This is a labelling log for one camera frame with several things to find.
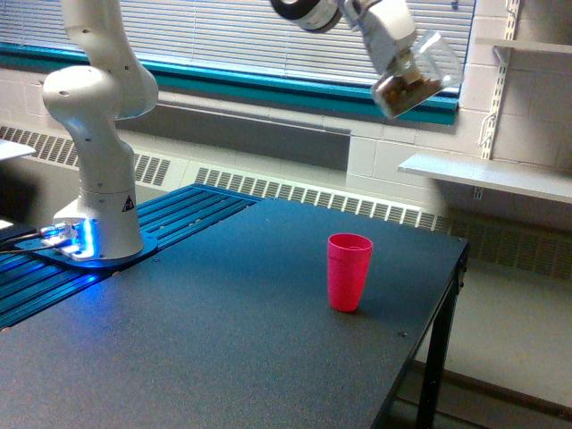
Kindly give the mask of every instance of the table leg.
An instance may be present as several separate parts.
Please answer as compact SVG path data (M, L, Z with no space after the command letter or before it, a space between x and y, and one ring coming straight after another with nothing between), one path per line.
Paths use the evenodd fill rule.
M433 427L433 419L437 409L439 389L441 388L445 367L445 358L447 357L447 348L449 347L450 330L453 325L455 304L457 303L459 278L458 276L455 277L449 294L433 322L421 400L419 401L419 410L417 411L416 429L431 429Z

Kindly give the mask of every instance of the radiator vent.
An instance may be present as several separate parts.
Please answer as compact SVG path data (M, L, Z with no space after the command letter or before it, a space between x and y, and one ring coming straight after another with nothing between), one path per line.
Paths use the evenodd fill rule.
M534 234L532 230L495 226L479 220L458 220L427 213L419 207L363 198L348 192L300 185L292 181L273 181L232 172L201 167L196 183L231 189L261 198L282 198L321 206L413 228L467 238L472 258L522 270L572 279L572 240Z
M78 167L78 154L73 141L70 139L5 126L0 127L0 139L33 147L36 149L36 153L32 154L31 157L39 161L76 169ZM163 186L171 166L171 160L136 153L134 162L135 182L157 186L158 188Z

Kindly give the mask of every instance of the clear plastic cup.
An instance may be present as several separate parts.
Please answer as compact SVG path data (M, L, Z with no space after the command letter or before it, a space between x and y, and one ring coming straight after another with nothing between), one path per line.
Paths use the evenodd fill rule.
M427 31L401 51L372 87L375 102L393 119L446 88L458 87L463 69L455 51L436 31Z

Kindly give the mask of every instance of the cable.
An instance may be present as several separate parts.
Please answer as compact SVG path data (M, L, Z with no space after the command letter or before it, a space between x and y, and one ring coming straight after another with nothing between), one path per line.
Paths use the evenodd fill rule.
M15 250L3 250L0 251L0 255L18 255L21 253L30 253L30 252L39 252L40 250L49 250L50 248L61 248L63 245L53 245L53 246L44 246L43 248L24 248L22 250L15 249Z
M8 239L0 242L0 248L5 248L8 245L15 244L23 240L39 239L41 236L42 235L39 232L24 234L19 237L14 237L13 239Z

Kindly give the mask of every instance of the warning label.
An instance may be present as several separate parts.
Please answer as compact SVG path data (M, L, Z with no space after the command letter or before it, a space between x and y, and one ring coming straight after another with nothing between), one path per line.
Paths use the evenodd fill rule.
M135 208L135 204L133 204L133 200L131 199L131 195L128 195L127 201L125 201L125 204L123 205L122 212L129 212L130 210L133 210L134 208Z

